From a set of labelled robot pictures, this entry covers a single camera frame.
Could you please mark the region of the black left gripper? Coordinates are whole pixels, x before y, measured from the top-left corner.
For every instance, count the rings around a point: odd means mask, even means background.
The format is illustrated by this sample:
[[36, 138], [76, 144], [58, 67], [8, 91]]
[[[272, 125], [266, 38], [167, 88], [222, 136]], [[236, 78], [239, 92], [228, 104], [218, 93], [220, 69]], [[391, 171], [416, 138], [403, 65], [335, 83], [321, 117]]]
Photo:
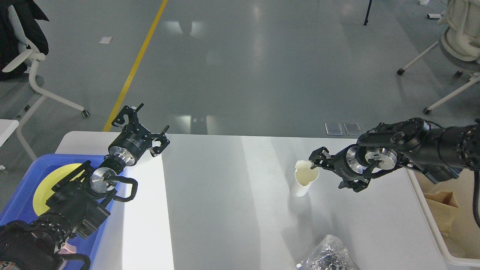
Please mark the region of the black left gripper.
[[133, 166], [146, 151], [156, 157], [170, 144], [166, 136], [169, 125], [161, 133], [151, 133], [140, 124], [137, 112], [143, 106], [144, 103], [135, 108], [125, 105], [113, 119], [112, 126], [122, 128], [122, 132], [108, 148], [108, 162], [112, 166]]

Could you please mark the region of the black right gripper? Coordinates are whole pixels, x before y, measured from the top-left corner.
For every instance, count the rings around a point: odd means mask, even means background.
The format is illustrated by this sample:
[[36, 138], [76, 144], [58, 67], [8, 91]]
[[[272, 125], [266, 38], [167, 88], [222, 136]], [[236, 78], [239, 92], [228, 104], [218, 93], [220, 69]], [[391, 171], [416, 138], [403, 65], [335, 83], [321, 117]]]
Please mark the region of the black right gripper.
[[358, 145], [350, 145], [334, 155], [331, 155], [326, 147], [318, 148], [311, 152], [308, 159], [311, 162], [310, 169], [335, 171], [335, 174], [342, 178], [338, 189], [348, 188], [358, 193], [365, 190], [371, 181], [363, 175], [367, 166], [361, 164], [357, 157], [359, 152]]

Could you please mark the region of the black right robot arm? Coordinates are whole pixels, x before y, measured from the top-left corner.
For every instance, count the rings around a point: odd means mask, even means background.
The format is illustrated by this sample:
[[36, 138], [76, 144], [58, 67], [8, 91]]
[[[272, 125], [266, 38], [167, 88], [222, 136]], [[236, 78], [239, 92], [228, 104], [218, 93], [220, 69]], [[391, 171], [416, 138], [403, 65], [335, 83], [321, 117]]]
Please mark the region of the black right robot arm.
[[338, 188], [360, 192], [372, 179], [399, 168], [422, 173], [432, 183], [457, 179], [463, 169], [474, 173], [473, 218], [479, 224], [479, 119], [462, 127], [442, 127], [423, 118], [394, 124], [379, 123], [337, 154], [326, 147], [314, 150], [310, 169], [332, 171]]

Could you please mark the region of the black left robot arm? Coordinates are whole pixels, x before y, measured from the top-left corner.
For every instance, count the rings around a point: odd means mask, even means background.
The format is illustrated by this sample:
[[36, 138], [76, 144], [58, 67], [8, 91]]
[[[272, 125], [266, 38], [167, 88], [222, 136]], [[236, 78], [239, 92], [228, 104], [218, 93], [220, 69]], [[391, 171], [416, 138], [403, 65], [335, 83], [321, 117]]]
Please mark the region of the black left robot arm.
[[121, 173], [136, 165], [146, 151], [156, 157], [170, 144], [169, 125], [161, 133], [151, 133], [140, 124], [137, 113], [142, 106], [124, 106], [112, 121], [122, 131], [97, 168], [87, 160], [50, 185], [53, 194], [46, 199], [48, 209], [31, 223], [14, 220], [1, 226], [2, 270], [59, 270], [71, 260], [89, 270], [89, 256], [61, 253], [61, 249], [69, 239], [86, 239], [95, 232], [110, 216], [107, 206], [111, 201], [132, 201], [138, 182]]

